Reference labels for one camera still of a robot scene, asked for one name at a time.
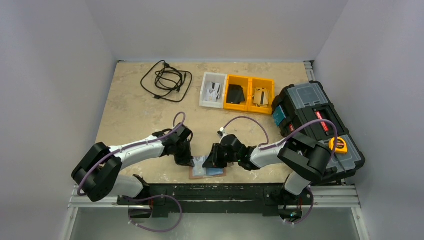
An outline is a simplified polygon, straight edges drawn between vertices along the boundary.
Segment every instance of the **tape measure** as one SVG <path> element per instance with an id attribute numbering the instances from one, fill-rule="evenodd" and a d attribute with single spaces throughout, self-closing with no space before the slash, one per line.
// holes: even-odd
<path id="1" fill-rule="evenodd" d="M 328 147 L 330 148 L 330 150 L 333 150 L 334 140 L 335 140 L 335 137 L 333 137 L 330 140 L 330 142 L 328 143 Z M 341 137 L 337 138 L 337 144 L 335 146 L 335 153 L 336 154 L 347 154 L 348 153 L 348 145 L 346 144 L 346 141 Z"/>

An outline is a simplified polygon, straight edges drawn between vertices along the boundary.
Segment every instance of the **coiled black cable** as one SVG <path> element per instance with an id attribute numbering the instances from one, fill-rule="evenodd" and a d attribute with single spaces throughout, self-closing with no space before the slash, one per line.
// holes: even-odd
<path id="1" fill-rule="evenodd" d="M 150 90 L 148 90 L 145 86 L 143 86 L 143 80 L 160 63 L 163 63 L 163 68 L 159 71 L 154 72 L 154 74 L 156 74 L 156 78 L 154 79 L 154 85 L 160 90 L 168 91 L 164 95 L 158 95 L 156 93 L 153 93 Z M 164 75 L 166 75 L 166 74 L 176 75 L 179 78 L 179 80 L 175 81 L 175 80 L 166 78 L 166 77 L 164 77 Z M 177 91 L 178 93 L 180 92 L 181 87 L 183 87 L 184 83 L 186 82 L 187 75 L 190 76 L 190 82 L 188 83 L 188 87 L 185 90 L 185 93 L 182 96 L 182 98 L 180 100 L 172 100 L 172 99 L 165 98 L 166 96 L 171 94 L 173 91 Z M 166 85 L 164 85 L 164 82 L 162 82 L 162 81 L 167 81 L 168 83 L 173 83 L 174 86 L 171 86 L 171 87 L 166 86 Z M 140 85 L 148 93 L 153 94 L 155 99 L 163 99 L 163 100 L 166 100 L 166 101 L 169 101 L 169 102 L 179 103 L 182 100 L 184 100 L 184 98 L 186 97 L 187 92 L 189 91 L 190 85 L 192 84 L 192 81 L 193 81 L 193 75 L 192 75 L 191 72 L 177 70 L 177 69 L 171 67 L 165 60 L 160 60 L 143 76 L 143 78 L 140 80 Z"/>

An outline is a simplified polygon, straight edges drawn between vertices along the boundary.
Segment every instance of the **beige table surface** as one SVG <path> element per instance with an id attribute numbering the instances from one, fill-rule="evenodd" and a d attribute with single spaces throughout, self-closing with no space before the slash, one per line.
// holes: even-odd
<path id="1" fill-rule="evenodd" d="M 193 156 L 209 155 L 212 144 L 219 142 L 217 131 L 237 116 L 249 116 L 266 129 L 270 143 L 282 137 L 272 116 L 249 112 L 230 111 L 199 106 L 200 90 L 205 72 L 235 74 L 241 76 L 274 79 L 275 94 L 290 85 L 308 81 L 303 63 L 233 63 L 233 62 L 170 62 L 171 67 L 189 71 L 193 82 L 187 96 L 180 103 L 154 99 L 140 86 L 140 79 L 155 63 L 120 62 L 116 66 L 113 82 L 104 108 L 96 142 L 107 146 L 123 145 L 142 140 L 154 132 L 171 128 L 174 116 L 180 111 L 187 115 L 185 125 L 194 137 L 191 141 Z M 153 85 L 152 72 L 143 84 L 150 91 L 160 94 Z M 173 92 L 170 98 L 178 100 L 187 89 Z M 265 141 L 261 128 L 247 119 L 230 124 L 227 133 L 235 134 L 246 146 L 257 146 Z M 246 171 L 237 164 L 229 166 L 227 176 L 189 179 L 189 167 L 178 166 L 172 156 L 148 159 L 124 169 L 120 174 L 143 176 L 148 183 L 280 183 L 292 172 L 284 163 L 266 166 L 256 171 Z"/>

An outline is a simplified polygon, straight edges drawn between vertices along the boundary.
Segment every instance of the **black toolbox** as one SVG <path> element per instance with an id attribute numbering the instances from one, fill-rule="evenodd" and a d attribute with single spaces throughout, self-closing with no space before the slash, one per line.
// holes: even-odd
<path id="1" fill-rule="evenodd" d="M 334 158 L 340 160 L 346 172 L 333 158 L 328 163 L 321 184 L 352 177 L 364 166 L 364 155 L 358 150 L 349 130 L 340 119 L 320 82 L 310 81 L 285 87 L 272 102 L 272 117 L 283 137 L 287 137 L 295 129 L 316 119 L 327 119 L 336 125 L 339 137 L 347 143 L 348 153 L 337 153 Z M 333 128 L 324 122 L 308 126 L 301 133 L 326 145 L 334 137 Z"/>

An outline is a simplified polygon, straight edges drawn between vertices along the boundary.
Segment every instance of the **blue label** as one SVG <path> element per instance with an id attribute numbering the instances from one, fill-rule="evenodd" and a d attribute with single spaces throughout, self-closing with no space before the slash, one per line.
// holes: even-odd
<path id="1" fill-rule="evenodd" d="M 283 109 L 281 106 L 278 106 L 274 113 L 272 114 L 272 118 L 274 119 L 274 123 L 277 125 L 277 127 L 281 124 L 281 122 L 286 118 L 286 115 L 283 112 Z"/>

